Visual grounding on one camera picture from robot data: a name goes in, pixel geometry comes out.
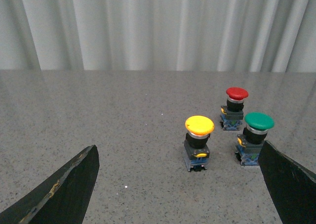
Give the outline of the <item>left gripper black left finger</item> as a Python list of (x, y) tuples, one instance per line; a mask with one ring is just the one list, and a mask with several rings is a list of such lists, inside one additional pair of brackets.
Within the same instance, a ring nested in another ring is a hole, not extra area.
[(99, 171), (96, 145), (86, 147), (0, 214), (2, 224), (80, 224)]

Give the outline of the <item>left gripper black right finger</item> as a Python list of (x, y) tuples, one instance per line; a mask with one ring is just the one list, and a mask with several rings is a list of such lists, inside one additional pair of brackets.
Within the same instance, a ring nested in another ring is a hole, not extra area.
[(284, 224), (316, 222), (316, 175), (265, 141), (258, 163)]

